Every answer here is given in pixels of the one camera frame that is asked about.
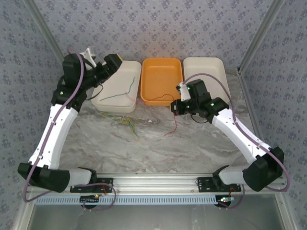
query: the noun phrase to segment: patterned wallpaper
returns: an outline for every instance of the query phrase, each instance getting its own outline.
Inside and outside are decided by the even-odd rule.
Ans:
[[[218,57],[237,67],[272,0],[35,0],[63,52]]]
[[[244,73],[265,139],[285,150],[289,195],[307,229],[307,2],[282,7]]]
[[[7,230],[22,199],[18,164],[40,140],[62,70],[22,1],[2,0],[0,21],[0,230]]]

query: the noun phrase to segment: marble surface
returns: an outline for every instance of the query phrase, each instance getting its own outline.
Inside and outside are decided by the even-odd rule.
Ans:
[[[236,75],[227,74],[237,117],[252,130]],[[60,168],[87,167],[105,173],[212,173],[224,165],[245,163],[237,147],[213,125],[197,124],[189,115],[174,117],[167,107],[138,103],[135,141],[129,129],[103,117],[86,101],[63,147]]]

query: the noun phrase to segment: green wire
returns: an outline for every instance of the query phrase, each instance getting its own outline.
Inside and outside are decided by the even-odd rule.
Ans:
[[[131,83],[131,85],[130,85],[130,87],[129,87],[129,91],[128,91],[128,92],[123,93],[123,94],[117,94],[117,95],[110,96],[110,97],[106,97],[106,98],[100,99],[100,101],[103,101],[103,100],[105,100],[105,99],[109,99],[109,98],[112,98],[112,97],[122,96],[122,95],[125,95],[125,94],[130,93],[131,87],[132,87],[133,83],[134,83],[134,77],[133,77],[133,81],[132,81],[132,83]]]

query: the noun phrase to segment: white tray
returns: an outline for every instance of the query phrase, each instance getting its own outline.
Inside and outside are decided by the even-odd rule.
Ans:
[[[185,79],[197,73],[208,73],[215,76],[218,80],[222,82],[222,84],[225,86],[228,93],[230,94],[224,65],[220,59],[216,57],[188,57],[183,61],[183,70]],[[219,83],[217,83],[214,79],[207,76],[198,76],[192,78],[189,81],[193,81],[196,79],[201,79],[205,82],[206,88],[210,93],[211,98],[220,97],[226,103],[229,102],[226,93],[219,85]]]
[[[123,61],[118,71],[103,83],[104,89],[101,93],[91,100],[96,109],[110,113],[131,113],[136,106],[141,69],[140,62]],[[100,90],[101,86],[95,88],[92,96],[95,96]]]

